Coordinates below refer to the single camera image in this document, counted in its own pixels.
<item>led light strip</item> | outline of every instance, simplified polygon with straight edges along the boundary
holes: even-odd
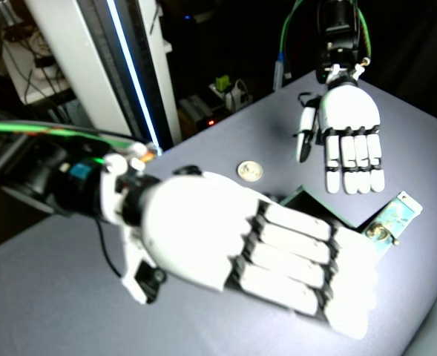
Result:
[[[131,75],[137,98],[139,99],[139,103],[142,107],[142,112],[144,113],[145,123],[147,124],[149,133],[151,134],[152,142],[156,145],[157,148],[159,148],[159,140],[157,139],[154,125],[152,125],[151,115],[149,113],[147,105],[145,104],[144,93],[142,92],[142,88],[139,83],[139,76],[137,75],[136,68],[134,67],[134,63],[132,61],[131,52],[129,51],[128,42],[126,41],[124,30],[122,29],[121,19],[119,18],[119,14],[117,12],[116,3],[114,2],[114,0],[106,0],[106,2],[108,3],[109,12],[113,19],[114,28],[116,29],[119,43],[121,44],[122,54],[124,54],[126,64],[128,65],[129,74]]]

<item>palm of robotic hand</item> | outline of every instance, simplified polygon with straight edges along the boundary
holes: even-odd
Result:
[[[298,131],[298,162],[304,162],[309,154],[317,122],[325,146],[327,191],[339,191],[341,175],[348,194],[383,191],[380,115],[371,96],[354,82],[345,82],[331,88],[318,105],[315,99],[309,101]]]

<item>robotic arm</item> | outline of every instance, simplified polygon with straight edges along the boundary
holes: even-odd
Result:
[[[160,182],[145,174],[149,154],[142,143],[113,151],[51,131],[0,134],[0,185],[44,210],[119,226],[121,282],[141,304],[155,301],[167,274],[216,291],[231,281],[350,337],[366,334],[377,257],[369,239],[194,166]]]
[[[367,45],[359,56],[361,27]],[[356,0],[321,0],[318,10],[321,35],[317,78],[328,91],[304,104],[298,129],[296,158],[304,162],[314,136],[325,146],[326,188],[337,193],[343,184],[348,194],[384,190],[380,115],[372,98],[358,87],[358,79],[369,65],[368,32]]]

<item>gray table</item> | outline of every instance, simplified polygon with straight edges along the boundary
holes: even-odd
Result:
[[[197,164],[239,180],[237,164],[252,159],[265,173],[250,187],[284,196],[305,184],[354,225],[401,190],[415,197],[424,211],[378,264],[379,306],[364,340],[239,291],[215,294],[173,277],[154,305],[141,306],[109,271],[93,221],[51,217],[0,246],[0,355],[400,355],[437,298],[437,120],[361,85],[381,112],[382,194],[327,194],[322,148],[296,164],[297,95],[323,90],[313,74],[169,151],[149,173],[166,178]],[[106,232],[120,264],[118,231]]]

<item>white light strip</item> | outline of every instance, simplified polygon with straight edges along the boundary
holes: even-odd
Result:
[[[122,54],[124,54],[126,64],[128,65],[129,74],[131,75],[132,83],[134,85],[134,89],[136,90],[137,98],[139,99],[139,103],[142,107],[142,112],[144,113],[145,123],[147,124],[149,133],[151,134],[152,142],[156,145],[157,148],[159,148],[159,140],[157,139],[154,125],[152,125],[149,109],[145,104],[144,94],[142,93],[141,85],[139,83],[139,76],[137,75],[136,68],[134,67],[134,63],[132,61],[131,52],[129,52],[128,42],[126,41],[124,30],[122,29],[121,19],[119,18],[119,14],[117,12],[116,3],[114,2],[114,0],[107,0],[107,3],[109,7],[109,12],[111,13],[111,17],[113,18],[114,28],[116,29],[119,43],[121,44]]]

